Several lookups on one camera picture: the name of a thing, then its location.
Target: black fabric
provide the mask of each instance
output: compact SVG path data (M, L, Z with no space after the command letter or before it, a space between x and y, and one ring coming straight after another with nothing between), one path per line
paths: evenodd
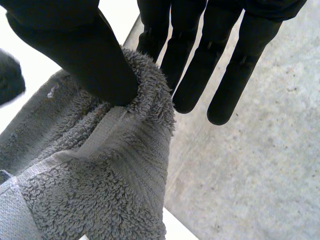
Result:
M159 11L159 8L153 5L153 1L138 2L146 29L146 26L155 23L155 17L161 14L153 14ZM173 33L168 41L161 68L167 76L171 93L176 89L173 96L175 109L186 114L196 106L224 52L231 29L245 9L238 43L207 112L210 122L216 125L225 124L231 117L266 45L277 35L282 21L295 17L305 2L306 0L208 0L199 46L176 89L194 44L199 17L204 6L202 1L197 0L172 0ZM168 25L168 4L166 1L166 24L163 25L162 32L166 32ZM138 50L149 54L156 53L153 54L156 61L167 32L161 44L156 30L149 32L149 36L153 37L145 38L144 34L140 36L139 40L143 39L143 44L139 42Z
M26 90L20 64L0 49L0 106L12 101Z
M137 95L136 77L98 10L99 0L0 0L13 31L114 105Z

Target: gloved hand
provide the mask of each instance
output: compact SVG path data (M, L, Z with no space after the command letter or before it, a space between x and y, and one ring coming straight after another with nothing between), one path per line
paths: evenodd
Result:
M137 95L136 76L99 0L0 0L13 31L92 95L124 106Z
M230 119L266 45L277 35L282 22L294 18L306 1L137 0L144 24L137 50L157 61L168 36L171 7L173 32L161 69L173 94L205 10L199 46L173 96L175 109L187 114L196 106L224 52L234 24L245 9L239 40L207 111L211 123L223 125Z

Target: concrete floor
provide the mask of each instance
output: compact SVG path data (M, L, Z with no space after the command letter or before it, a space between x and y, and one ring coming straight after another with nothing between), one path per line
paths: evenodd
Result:
M200 240L320 240L319 23L320 1L308 0L265 49L230 121L214 126L206 112L238 21L198 105L176 114L165 207ZM125 44L142 30L137 21Z

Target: terry cloth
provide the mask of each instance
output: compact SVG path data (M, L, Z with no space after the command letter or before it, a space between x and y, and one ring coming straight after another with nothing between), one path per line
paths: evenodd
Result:
M1 240L159 240L174 109L150 58L126 107L53 75L0 135Z

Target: fingertip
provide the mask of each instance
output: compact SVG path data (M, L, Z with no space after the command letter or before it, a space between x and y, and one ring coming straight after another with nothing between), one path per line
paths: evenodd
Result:
M209 107L208 111L206 112L206 117L213 125L222 126L230 120L231 115L221 113L217 109Z

